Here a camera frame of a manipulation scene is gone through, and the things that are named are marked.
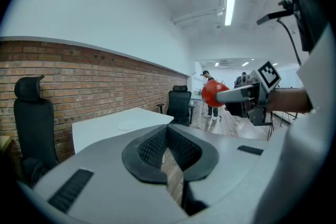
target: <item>chair armrest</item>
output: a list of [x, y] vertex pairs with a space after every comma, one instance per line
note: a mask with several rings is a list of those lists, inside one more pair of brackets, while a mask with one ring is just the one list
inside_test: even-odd
[[189, 122], [189, 124], [191, 124], [191, 122], [193, 120], [193, 113], [194, 113], [195, 106], [194, 105], [190, 105], [189, 107], [191, 108], [191, 111], [190, 111], [190, 122]]
[[160, 108], [160, 113], [163, 114], [162, 113], [162, 107], [164, 106], [164, 103], [157, 104], [156, 106], [158, 106]]

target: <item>brick wall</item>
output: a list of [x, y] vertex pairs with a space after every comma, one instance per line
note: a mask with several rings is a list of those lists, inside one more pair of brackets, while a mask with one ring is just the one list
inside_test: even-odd
[[148, 63], [94, 49], [50, 42], [6, 41], [0, 45], [0, 135], [12, 137], [20, 157], [13, 104], [14, 85], [45, 75], [41, 94], [54, 105], [55, 147], [60, 161], [74, 153], [71, 125], [130, 108], [158, 112], [174, 85], [187, 77]]

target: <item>fluorescent light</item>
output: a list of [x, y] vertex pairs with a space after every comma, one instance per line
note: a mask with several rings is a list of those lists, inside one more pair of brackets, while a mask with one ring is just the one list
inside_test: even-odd
[[235, 0], [226, 0], [225, 26], [231, 25], [234, 8], [235, 8]]

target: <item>red ball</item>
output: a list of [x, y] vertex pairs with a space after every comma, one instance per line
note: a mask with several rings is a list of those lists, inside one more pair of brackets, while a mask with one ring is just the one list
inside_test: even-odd
[[215, 95], [218, 92], [227, 91], [229, 90], [224, 84], [216, 81], [210, 80], [204, 85], [202, 90], [202, 99], [205, 103], [213, 108], [220, 108], [221, 106], [225, 105], [224, 103], [219, 103], [215, 100]]

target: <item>floor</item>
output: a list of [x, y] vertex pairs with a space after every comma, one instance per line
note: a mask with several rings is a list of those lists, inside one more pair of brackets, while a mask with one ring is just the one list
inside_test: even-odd
[[[197, 128], [198, 123], [198, 109], [200, 109], [200, 103], [195, 102], [195, 110], [190, 128]], [[207, 114], [207, 106], [203, 107], [203, 115]], [[202, 116], [200, 130], [228, 135], [240, 138], [260, 139], [267, 140], [270, 127], [269, 126], [254, 126], [249, 119], [243, 119], [237, 116], [232, 116], [225, 107], [221, 107], [218, 110], [218, 117], [216, 121], [212, 119], [206, 119]], [[267, 115], [266, 121], [270, 122], [270, 114]], [[279, 128], [288, 128], [286, 122], [282, 122], [276, 116], [273, 116], [274, 130]], [[161, 166], [161, 171], [165, 172], [168, 177], [167, 191], [171, 194], [172, 198], [181, 205], [182, 193], [183, 193], [183, 172], [175, 162], [172, 154], [169, 150], [165, 153], [165, 163]]]

